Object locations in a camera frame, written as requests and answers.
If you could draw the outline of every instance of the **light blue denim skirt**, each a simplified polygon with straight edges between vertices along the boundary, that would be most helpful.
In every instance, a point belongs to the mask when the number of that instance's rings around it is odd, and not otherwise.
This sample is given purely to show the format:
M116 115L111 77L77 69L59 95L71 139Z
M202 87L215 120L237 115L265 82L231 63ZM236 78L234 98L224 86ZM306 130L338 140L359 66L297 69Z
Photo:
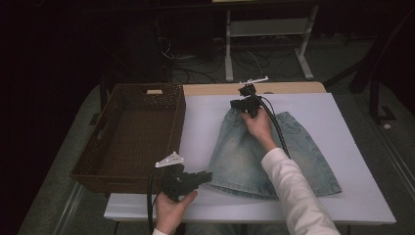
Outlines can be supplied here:
M261 166L265 151L250 135L241 111L231 109L220 126L207 170L212 181L207 186L223 193L252 199L278 199L274 186ZM300 167L314 194L318 196L342 192L333 171L311 136L288 112L276 116L291 159ZM275 127L272 135L281 146Z

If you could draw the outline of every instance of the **white shirt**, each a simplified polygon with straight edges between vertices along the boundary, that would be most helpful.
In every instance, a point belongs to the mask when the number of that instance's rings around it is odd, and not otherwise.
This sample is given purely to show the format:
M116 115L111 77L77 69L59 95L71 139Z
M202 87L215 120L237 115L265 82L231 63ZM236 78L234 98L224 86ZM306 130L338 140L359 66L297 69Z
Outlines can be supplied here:
M284 151L275 148L262 159L287 218L293 235L340 235L332 218L315 197L299 166ZM155 229L153 235L166 235Z

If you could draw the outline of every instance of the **wicker basket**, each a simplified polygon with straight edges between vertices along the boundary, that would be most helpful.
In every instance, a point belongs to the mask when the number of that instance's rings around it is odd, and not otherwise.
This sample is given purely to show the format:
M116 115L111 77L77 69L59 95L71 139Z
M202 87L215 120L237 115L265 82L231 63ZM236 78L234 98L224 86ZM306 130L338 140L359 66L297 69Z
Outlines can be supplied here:
M93 192L147 193L155 163L179 151L185 110L181 85L117 85L71 176Z

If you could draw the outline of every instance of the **wooden tabletop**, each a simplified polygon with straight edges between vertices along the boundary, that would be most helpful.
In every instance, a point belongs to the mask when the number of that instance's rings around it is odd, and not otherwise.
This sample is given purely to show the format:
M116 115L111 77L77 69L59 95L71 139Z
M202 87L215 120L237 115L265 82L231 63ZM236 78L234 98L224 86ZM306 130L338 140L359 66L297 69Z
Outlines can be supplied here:
M239 88L244 85L240 83L223 84L192 84L183 85L184 94L192 95L239 95ZM321 82L261 82L254 84L257 94L295 94L295 93L326 93Z

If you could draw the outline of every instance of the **person's hand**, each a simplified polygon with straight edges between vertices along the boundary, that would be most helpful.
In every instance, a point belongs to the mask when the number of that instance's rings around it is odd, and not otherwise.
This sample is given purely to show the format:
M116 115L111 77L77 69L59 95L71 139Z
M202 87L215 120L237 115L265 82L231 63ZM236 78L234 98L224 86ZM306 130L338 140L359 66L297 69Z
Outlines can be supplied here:
M241 113L241 117L245 121L250 134L259 141L266 152L277 147L272 139L271 122L268 113L264 109L258 109L257 115L254 118L251 118L247 113Z
M180 225L184 211L196 196L198 196L198 192L193 191L176 203L171 201L164 192L161 192L156 199L156 228L162 233L172 234Z

